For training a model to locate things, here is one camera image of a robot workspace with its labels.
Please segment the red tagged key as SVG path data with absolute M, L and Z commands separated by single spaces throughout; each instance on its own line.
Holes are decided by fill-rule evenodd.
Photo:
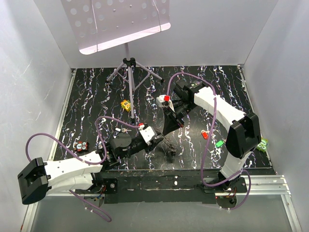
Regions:
M 203 137 L 205 140 L 207 140 L 207 139 L 208 139 L 208 137 L 209 137 L 208 132 L 207 132 L 207 131 L 205 131 L 205 130 L 202 130 L 202 131 L 201 131 L 201 135 L 202 135 L 202 137 Z

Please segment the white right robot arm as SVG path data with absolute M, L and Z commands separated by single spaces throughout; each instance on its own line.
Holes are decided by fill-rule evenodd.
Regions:
M 216 94 L 210 83 L 202 79 L 190 84 L 178 81 L 174 92 L 179 97 L 178 101 L 172 101 L 168 94 L 156 98 L 156 104 L 164 111 L 163 134 L 182 128 L 183 118 L 197 106 L 213 113 L 213 120 L 218 120 L 228 132 L 225 143 L 228 154 L 219 171 L 218 182 L 204 182 L 204 185 L 209 188 L 219 186 L 224 192 L 231 191 L 247 158 L 261 142 L 258 116 L 255 113 L 246 114 L 228 104 Z

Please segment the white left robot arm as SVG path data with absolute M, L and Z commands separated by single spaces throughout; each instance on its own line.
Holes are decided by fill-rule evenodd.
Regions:
M 154 150 L 163 139 L 159 132 L 147 136 L 138 134 L 135 138 L 121 132 L 105 147 L 79 158 L 60 161 L 35 158 L 17 176 L 22 204 L 33 204 L 48 194 L 73 189 L 98 193 L 108 185 L 98 177 L 100 172 L 118 166 L 121 159 L 130 158 L 142 150 Z

